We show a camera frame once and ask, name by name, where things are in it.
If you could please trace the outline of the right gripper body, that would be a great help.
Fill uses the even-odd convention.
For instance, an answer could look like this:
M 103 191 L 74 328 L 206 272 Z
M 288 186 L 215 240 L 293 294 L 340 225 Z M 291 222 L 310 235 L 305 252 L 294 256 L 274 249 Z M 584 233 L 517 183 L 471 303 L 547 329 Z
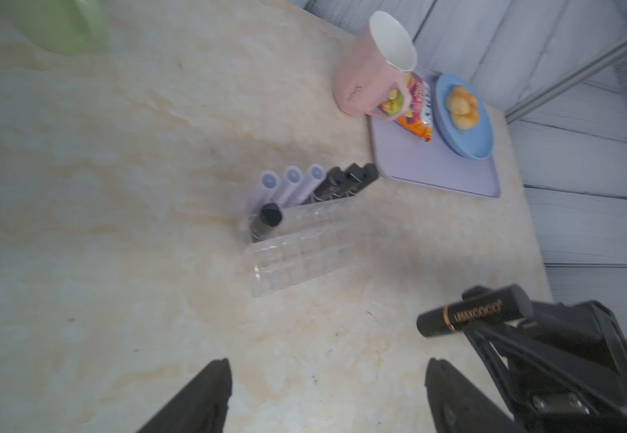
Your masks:
M 627 372 L 627 346 L 622 355 L 603 348 L 584 354 L 587 359 L 620 375 Z M 515 358 L 510 373 L 523 397 L 515 422 L 530 432 L 627 432 L 627 417 L 598 398 L 569 390 L 535 367 Z

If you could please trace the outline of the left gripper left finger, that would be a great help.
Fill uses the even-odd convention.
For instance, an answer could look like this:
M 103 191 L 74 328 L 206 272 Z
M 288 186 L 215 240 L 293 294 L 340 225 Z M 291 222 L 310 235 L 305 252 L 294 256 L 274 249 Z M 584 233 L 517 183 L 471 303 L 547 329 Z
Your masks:
M 213 360 L 138 432 L 222 432 L 231 395 L 230 362 Z

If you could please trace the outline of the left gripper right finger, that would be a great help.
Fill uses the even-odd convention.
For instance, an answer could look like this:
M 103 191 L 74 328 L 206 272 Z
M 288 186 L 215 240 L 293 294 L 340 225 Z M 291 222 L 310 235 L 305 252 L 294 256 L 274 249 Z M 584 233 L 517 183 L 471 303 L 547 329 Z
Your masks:
M 437 432 L 526 432 L 446 360 L 429 361 L 424 384 Z

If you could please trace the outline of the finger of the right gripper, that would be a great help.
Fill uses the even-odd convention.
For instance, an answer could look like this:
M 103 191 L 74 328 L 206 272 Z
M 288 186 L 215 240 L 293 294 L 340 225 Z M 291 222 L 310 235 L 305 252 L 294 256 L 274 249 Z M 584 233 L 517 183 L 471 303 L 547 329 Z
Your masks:
M 572 306 L 574 319 L 566 323 L 553 313 L 564 310 L 564 305 L 544 308 L 544 317 L 525 319 L 515 327 L 475 321 L 463 330 L 509 411 L 514 415 L 523 404 L 510 373 L 510 361 L 518 358 L 567 389 L 598 398 L 627 417 L 627 372 L 618 375 L 584 356 L 595 348 L 623 354 L 627 339 L 614 313 L 598 301 L 588 301 Z

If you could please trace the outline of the clear acrylic lipstick organizer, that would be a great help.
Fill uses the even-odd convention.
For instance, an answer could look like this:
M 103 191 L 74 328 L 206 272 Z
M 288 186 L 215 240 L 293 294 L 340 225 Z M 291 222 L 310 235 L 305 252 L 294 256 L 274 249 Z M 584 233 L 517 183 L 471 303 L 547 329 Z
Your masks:
M 359 197 L 290 207 L 261 240 L 252 230 L 257 217 L 242 218 L 251 294 L 264 297 L 355 262 L 367 244 L 365 212 Z

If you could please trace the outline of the lavender lipstick tube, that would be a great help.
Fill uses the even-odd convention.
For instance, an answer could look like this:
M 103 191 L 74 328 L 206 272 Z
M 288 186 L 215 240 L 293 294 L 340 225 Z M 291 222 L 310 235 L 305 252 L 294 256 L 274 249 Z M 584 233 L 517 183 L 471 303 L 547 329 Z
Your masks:
M 302 178 L 304 178 L 304 174 L 299 167 L 294 165 L 288 166 L 280 177 L 280 182 L 271 201 L 281 209 L 286 207 L 288 200 L 302 184 Z
M 251 216 L 257 214 L 261 207 L 271 200 L 272 196 L 279 188 L 279 183 L 280 178 L 274 171 L 263 171 L 248 194 L 245 207 L 246 215 Z
M 298 207 L 304 204 L 325 179 L 326 171 L 324 168 L 318 163 L 312 164 L 304 173 L 301 183 L 288 198 L 286 207 Z

